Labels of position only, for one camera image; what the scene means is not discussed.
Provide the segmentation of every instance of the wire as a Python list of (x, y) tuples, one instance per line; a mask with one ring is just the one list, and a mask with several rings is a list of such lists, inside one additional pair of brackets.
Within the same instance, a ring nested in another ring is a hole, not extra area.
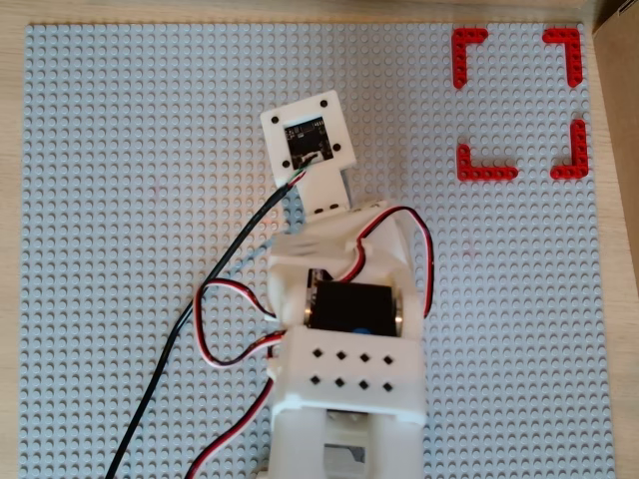
[(232, 279), (218, 278), (218, 279), (212, 279), (210, 281), (203, 283), (199, 287), (198, 291), (196, 292), (196, 298), (194, 299), (196, 304), (198, 303), (197, 301), (198, 294), (200, 295), (200, 300), (202, 300), (202, 297), (204, 296), (204, 292), (207, 289), (209, 289), (209, 287), (211, 286), (222, 286), (222, 287), (227, 287), (228, 289), (232, 289), (233, 291), (238, 292), (243, 297), (248, 299), (249, 302), (256, 309), (258, 309), (264, 316), (267, 316), (267, 319), (277, 319), (276, 314), (274, 312), (270, 312), (269, 310), (267, 310), (265, 307), (262, 306), (256, 294), (252, 292), (248, 286), (246, 286), (245, 284), (242, 284), (239, 281), (233, 281)]
[(254, 341), (249, 347), (244, 350), (244, 352), (233, 359), (221, 360), (214, 357), (207, 347), (204, 333), (204, 322), (202, 320), (202, 300), (204, 298), (204, 291), (206, 291), (211, 286), (225, 286), (238, 291), (265, 315), (275, 317), (272, 312), (267, 311), (260, 304), (260, 301), (255, 296), (255, 294), (247, 286), (241, 284), (240, 282), (230, 279), (212, 279), (211, 281), (207, 281), (202, 284), (196, 291), (196, 295), (193, 299), (193, 324), (196, 332), (196, 345), (200, 350), (200, 354), (202, 354), (202, 357), (210, 366), (213, 366), (215, 368), (226, 368), (233, 366), (234, 364), (238, 364), (247, 357), (255, 354), (259, 350), (270, 348), (282, 341), (282, 337), (285, 334), (284, 331), (272, 332), (271, 334), (267, 334), (266, 336), (263, 336), (260, 339)]
[[(211, 281), (212, 279), (216, 278), (218, 274), (220, 274), (220, 272), (222, 272), (222, 269), (224, 269), (227, 263), (231, 260), (231, 258), (233, 257), (235, 252), (240, 248), (240, 246), (242, 245), (242, 242), (247, 238), (249, 233), (258, 225), (260, 220), (287, 195), (287, 193), (291, 190), (293, 185), (294, 184), (292, 184), (292, 182), (288, 182), (285, 185), (282, 185), (265, 201), (262, 207), (249, 219), (247, 224), (242, 228), (238, 236), (233, 240), (229, 248), (226, 250), (226, 252), (222, 255), (222, 257), (218, 261), (218, 263), (213, 267), (213, 269), (211, 270), (211, 272), (209, 273), (209, 275), (207, 276), (204, 282)], [(116, 450), (115, 455), (113, 456), (113, 460), (111, 461), (111, 465), (109, 466), (109, 470), (107, 471), (107, 475), (105, 476), (105, 479), (114, 479), (116, 477), (116, 472), (118, 471), (118, 467), (120, 466), (120, 463), (122, 462), (122, 458), (127, 452), (127, 447), (129, 446), (129, 442), (131, 442), (131, 438), (133, 437), (133, 434), (135, 433), (136, 428), (138, 427), (138, 424), (140, 423), (140, 420), (142, 419), (142, 416), (144, 415), (144, 412), (147, 409), (147, 406), (149, 405), (149, 401), (151, 401), (151, 398), (153, 397), (153, 392), (158, 386), (160, 377), (162, 376), (164, 368), (167, 365), (167, 361), (169, 360), (171, 349), (173, 349), (176, 339), (178, 338), (178, 334), (180, 333), (182, 326), (184, 326), (186, 322), (189, 320), (189, 317), (191, 316), (192, 311), (193, 311), (193, 301), (191, 300), (189, 304), (187, 304), (187, 307), (185, 307), (185, 309), (182, 311), (182, 313), (180, 314), (180, 317), (178, 317), (178, 320), (176, 321), (173, 328), (171, 329), (171, 332), (169, 333), (167, 342), (164, 348), (162, 349), (162, 354), (160, 355), (160, 358), (158, 359), (158, 364), (156, 365), (156, 369), (153, 371), (153, 375), (151, 376), (151, 381), (149, 382), (149, 385), (147, 386), (147, 390), (144, 392), (144, 395), (142, 396), (142, 400), (140, 401), (140, 404), (138, 405), (138, 408), (136, 409), (136, 412), (134, 413), (133, 418), (131, 419), (131, 422), (129, 423), (129, 426), (127, 427), (127, 430), (125, 431), (125, 434), (122, 440), (120, 441), (120, 444), (118, 446), (118, 449)]]
[(267, 384), (264, 386), (264, 389), (262, 390), (262, 392), (256, 399), (256, 402), (251, 404), (247, 412), (244, 413), (244, 416), (242, 416), (242, 418), (240, 418), (240, 420), (237, 423), (235, 423), (230, 429), (228, 429), (226, 432), (218, 436), (218, 438), (215, 441), (213, 441), (211, 444), (209, 444), (204, 449), (204, 451), (200, 453), (200, 455), (196, 458), (196, 460), (193, 461), (193, 464), (191, 464), (191, 467), (189, 468), (189, 471), (187, 472), (185, 479), (195, 479), (198, 472), (200, 471), (200, 468), (209, 459), (211, 459), (218, 452), (219, 449), (226, 446), (231, 441), (233, 441), (236, 437), (242, 434), (242, 432), (247, 428), (247, 426), (251, 424), (251, 422), (258, 416), (258, 414), (260, 414), (260, 411), (265, 406), (272, 389), (273, 389), (273, 380), (269, 378), (267, 380)]
[(425, 301), (423, 306), (423, 317), (427, 317), (430, 313), (430, 308), (432, 307), (432, 294), (433, 294), (433, 282), (434, 282), (434, 271), (435, 271), (435, 263), (434, 263), (434, 252), (432, 247), (432, 237), (430, 236), (430, 230), (428, 226), (424, 222), (424, 220), (419, 216), (419, 214), (411, 207), (391, 207), (375, 218), (373, 218), (365, 227), (361, 229), (361, 231), (357, 234), (355, 238), (355, 259), (351, 266), (349, 266), (344, 273), (338, 276), (335, 280), (341, 282), (350, 282), (353, 281), (358, 274), (361, 273), (363, 267), (366, 264), (366, 251), (364, 250), (363, 244), (361, 241), (367, 238), (375, 229), (381, 225), (384, 220), (386, 220), (391, 215), (397, 212), (408, 212), (415, 220), (421, 233), (423, 234), (423, 240), (426, 248), (426, 269), (428, 270), (428, 281), (426, 283), (426, 291), (425, 291)]

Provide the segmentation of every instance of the white bracket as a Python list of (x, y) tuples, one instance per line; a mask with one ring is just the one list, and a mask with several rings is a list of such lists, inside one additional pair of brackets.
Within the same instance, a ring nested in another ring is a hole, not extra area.
[[(337, 92), (331, 90), (269, 110), (260, 119), (278, 187), (289, 180), (300, 164), (299, 156), (292, 153), (293, 142), (297, 142), (309, 149), (308, 154), (317, 153), (307, 175), (298, 183), (307, 215), (340, 207), (349, 209), (341, 170), (355, 164), (355, 154)], [(314, 121), (318, 121), (316, 128), (312, 125)], [(320, 145), (318, 138), (323, 139)]]

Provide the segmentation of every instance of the red lego corner piece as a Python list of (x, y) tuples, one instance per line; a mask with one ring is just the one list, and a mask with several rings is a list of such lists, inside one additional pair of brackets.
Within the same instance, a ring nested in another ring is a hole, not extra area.
[(470, 163), (470, 147), (457, 147), (457, 177), (463, 182), (509, 181), (518, 173), (512, 167), (474, 167)]
[(488, 38), (485, 28), (455, 28), (452, 31), (452, 84), (459, 90), (468, 81), (466, 45)]
[(566, 52), (566, 75), (568, 85), (575, 88), (583, 80), (581, 64), (581, 39), (576, 28), (549, 28), (543, 32), (546, 43), (563, 43)]
[(588, 175), (588, 144), (586, 142), (586, 124), (583, 120), (573, 120), (570, 124), (570, 157), (572, 165), (550, 169), (552, 179), (580, 180)]

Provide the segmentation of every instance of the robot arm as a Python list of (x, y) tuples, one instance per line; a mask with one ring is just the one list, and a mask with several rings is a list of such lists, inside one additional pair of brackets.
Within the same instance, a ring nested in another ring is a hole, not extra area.
[[(421, 478), (423, 309), (405, 233), (388, 218), (358, 239), (387, 207), (350, 209), (340, 171), (355, 157), (336, 92), (265, 112), (262, 122), (278, 184), (313, 158), (298, 183), (307, 224), (277, 235), (269, 259), (269, 300), (287, 333), (269, 365), (268, 477)], [(364, 463), (327, 444), (363, 446)]]

